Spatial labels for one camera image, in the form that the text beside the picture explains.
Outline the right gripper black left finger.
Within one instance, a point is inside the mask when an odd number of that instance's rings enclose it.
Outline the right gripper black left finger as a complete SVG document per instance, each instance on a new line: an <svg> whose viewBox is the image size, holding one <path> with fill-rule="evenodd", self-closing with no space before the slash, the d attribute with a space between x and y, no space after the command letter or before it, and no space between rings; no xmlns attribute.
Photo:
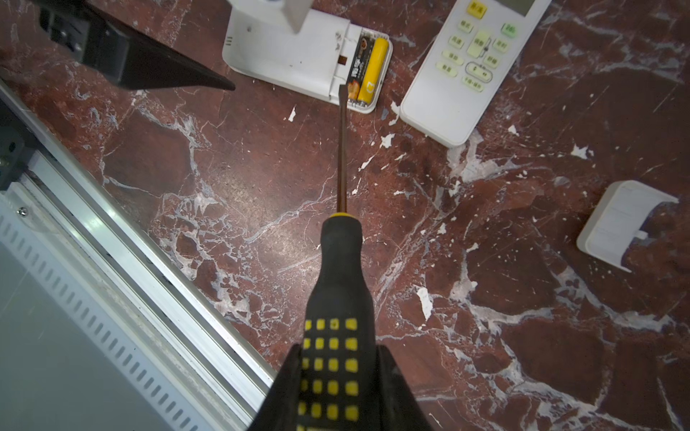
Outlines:
<svg viewBox="0 0 690 431"><path fill-rule="evenodd" d="M301 388L301 347L292 346L248 431L295 431Z"/></svg>

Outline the black yellow screwdriver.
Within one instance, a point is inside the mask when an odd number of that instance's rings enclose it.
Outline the black yellow screwdriver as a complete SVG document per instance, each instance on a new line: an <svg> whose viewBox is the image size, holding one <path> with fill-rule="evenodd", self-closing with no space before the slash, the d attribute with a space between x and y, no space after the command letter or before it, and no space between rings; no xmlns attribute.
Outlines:
<svg viewBox="0 0 690 431"><path fill-rule="evenodd" d="M362 226L347 208L348 98L343 84L336 211L322 226L321 269L305 313L300 430L380 427L373 303L361 267Z"/></svg>

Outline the white remote control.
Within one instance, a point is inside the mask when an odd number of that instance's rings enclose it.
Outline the white remote control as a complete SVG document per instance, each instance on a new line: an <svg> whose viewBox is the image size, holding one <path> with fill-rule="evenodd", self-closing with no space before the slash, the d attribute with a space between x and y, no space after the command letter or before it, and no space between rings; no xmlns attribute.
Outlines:
<svg viewBox="0 0 690 431"><path fill-rule="evenodd" d="M232 2L223 59L235 72L324 102L347 101L352 111L371 113L381 93L393 46L388 35L314 10L309 1ZM348 97L347 80L359 38L389 41L371 104Z"/></svg>
<svg viewBox="0 0 690 431"><path fill-rule="evenodd" d="M401 120L445 147L465 143L549 5L457 1L402 100Z"/></svg>

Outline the white battery cover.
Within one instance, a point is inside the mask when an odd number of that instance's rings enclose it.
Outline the white battery cover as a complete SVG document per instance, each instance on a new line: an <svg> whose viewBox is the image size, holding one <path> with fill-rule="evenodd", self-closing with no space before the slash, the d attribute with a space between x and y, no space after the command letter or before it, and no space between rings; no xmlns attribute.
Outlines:
<svg viewBox="0 0 690 431"><path fill-rule="evenodd" d="M580 251L630 272L623 259L633 240L645 240L641 227L657 206L679 203L679 199L639 181L612 183L598 202L576 245Z"/></svg>

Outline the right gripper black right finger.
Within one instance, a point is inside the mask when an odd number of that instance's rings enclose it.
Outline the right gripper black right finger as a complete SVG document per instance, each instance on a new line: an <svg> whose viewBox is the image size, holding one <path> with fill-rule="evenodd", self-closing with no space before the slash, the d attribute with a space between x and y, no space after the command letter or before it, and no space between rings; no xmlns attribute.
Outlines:
<svg viewBox="0 0 690 431"><path fill-rule="evenodd" d="M377 385L381 430L432 430L392 353L383 345L377 345Z"/></svg>

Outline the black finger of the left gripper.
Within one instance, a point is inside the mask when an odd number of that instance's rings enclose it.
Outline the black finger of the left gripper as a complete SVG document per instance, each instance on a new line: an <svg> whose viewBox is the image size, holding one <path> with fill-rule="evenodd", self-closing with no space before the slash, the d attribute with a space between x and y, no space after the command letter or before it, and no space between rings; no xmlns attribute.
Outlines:
<svg viewBox="0 0 690 431"><path fill-rule="evenodd" d="M77 63L118 88L138 91L235 84L86 1L37 1L40 27Z"/></svg>

